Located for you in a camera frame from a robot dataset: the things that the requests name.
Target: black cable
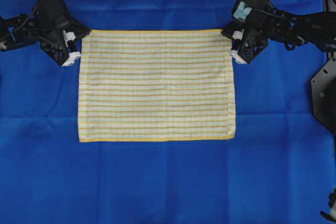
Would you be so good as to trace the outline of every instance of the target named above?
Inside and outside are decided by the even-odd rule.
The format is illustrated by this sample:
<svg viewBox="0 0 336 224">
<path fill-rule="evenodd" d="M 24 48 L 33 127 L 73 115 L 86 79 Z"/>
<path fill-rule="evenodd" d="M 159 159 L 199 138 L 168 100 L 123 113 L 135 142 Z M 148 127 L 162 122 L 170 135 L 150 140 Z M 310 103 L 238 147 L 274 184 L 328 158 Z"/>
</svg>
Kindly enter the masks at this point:
<svg viewBox="0 0 336 224">
<path fill-rule="evenodd" d="M 16 28 L 15 28 L 14 30 L 12 30 L 10 33 L 6 34 L 4 37 L 2 37 L 2 38 L 0 39 L 0 41 L 2 41 L 3 39 L 7 38 L 9 35 L 12 35 L 12 34 L 15 33 L 16 31 L 20 30 L 20 29 L 27 23 L 27 21 L 30 19 L 31 15 L 33 15 L 33 14 L 35 13 L 35 11 L 36 11 L 36 9 L 38 8 L 38 6 L 39 6 L 39 3 L 36 4 L 36 6 L 34 7 L 34 9 L 33 9 L 32 12 L 31 12 L 31 14 L 28 15 L 28 17 L 25 19 L 25 21 L 23 21 L 23 23 L 22 23 L 20 26 L 16 27 Z"/>
<path fill-rule="evenodd" d="M 284 20 L 286 20 L 286 21 L 288 21 L 288 22 L 291 22 L 291 23 L 295 23 L 295 22 L 296 22 L 295 20 L 287 19 L 287 18 L 285 18 L 285 17 L 278 16 L 278 15 L 275 15 L 275 14 L 273 14 L 273 13 L 268 13 L 268 12 L 266 12 L 266 11 L 264 11 L 264 10 L 255 9 L 255 8 L 253 8 L 252 10 L 257 10 L 258 12 L 265 13 L 265 14 L 267 14 L 267 15 L 269 15 L 269 16 L 272 16 L 272 17 L 275 17 L 275 18 L 282 18 L 282 19 L 284 19 Z"/>
</svg>

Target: towel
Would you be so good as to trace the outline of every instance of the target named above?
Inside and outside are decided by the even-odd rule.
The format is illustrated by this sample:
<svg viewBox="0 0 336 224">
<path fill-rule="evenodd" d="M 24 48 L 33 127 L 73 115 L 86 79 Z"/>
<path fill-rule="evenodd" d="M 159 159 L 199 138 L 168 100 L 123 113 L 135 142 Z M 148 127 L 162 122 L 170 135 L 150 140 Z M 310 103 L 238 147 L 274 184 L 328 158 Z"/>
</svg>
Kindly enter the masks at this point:
<svg viewBox="0 0 336 224">
<path fill-rule="evenodd" d="M 82 41 L 79 141 L 234 137 L 230 47 L 219 29 L 93 30 Z"/>
</svg>

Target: striped towel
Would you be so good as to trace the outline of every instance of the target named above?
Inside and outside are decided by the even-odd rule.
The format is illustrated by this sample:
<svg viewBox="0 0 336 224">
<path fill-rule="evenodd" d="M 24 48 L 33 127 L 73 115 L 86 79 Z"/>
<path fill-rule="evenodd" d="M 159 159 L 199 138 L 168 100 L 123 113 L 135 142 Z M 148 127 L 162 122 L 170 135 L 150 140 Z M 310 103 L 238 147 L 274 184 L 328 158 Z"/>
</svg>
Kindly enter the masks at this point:
<svg viewBox="0 0 336 224">
<path fill-rule="evenodd" d="M 234 137 L 230 47 L 219 29 L 93 30 L 82 41 L 79 140 Z"/>
</svg>

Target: blue tape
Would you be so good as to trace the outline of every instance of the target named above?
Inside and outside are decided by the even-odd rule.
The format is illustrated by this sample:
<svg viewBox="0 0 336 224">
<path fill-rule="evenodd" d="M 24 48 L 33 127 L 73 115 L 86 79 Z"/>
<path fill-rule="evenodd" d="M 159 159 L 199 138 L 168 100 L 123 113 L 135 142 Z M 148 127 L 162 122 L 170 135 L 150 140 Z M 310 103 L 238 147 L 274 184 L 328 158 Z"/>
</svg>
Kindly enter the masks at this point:
<svg viewBox="0 0 336 224">
<path fill-rule="evenodd" d="M 244 2 L 240 2 L 238 5 L 237 10 L 233 14 L 235 18 L 240 18 L 245 20 L 246 17 L 250 14 L 252 8 L 251 7 L 246 7 L 247 5 Z"/>
</svg>

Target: blue fabric surface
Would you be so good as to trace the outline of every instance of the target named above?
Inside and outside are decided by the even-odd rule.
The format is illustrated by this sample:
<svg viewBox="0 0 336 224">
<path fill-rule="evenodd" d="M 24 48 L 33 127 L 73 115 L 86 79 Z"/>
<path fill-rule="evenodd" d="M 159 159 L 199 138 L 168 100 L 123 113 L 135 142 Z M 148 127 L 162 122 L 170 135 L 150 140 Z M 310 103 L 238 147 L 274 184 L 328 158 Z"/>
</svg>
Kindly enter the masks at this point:
<svg viewBox="0 0 336 224">
<path fill-rule="evenodd" d="M 37 0 L 0 0 L 0 15 Z M 65 0 L 94 29 L 221 28 L 236 0 Z M 271 0 L 296 14 L 322 0 Z M 230 141 L 79 143 L 79 62 L 36 44 L 0 57 L 0 223 L 326 223 L 333 138 L 310 114 L 315 46 L 234 64 Z"/>
</svg>

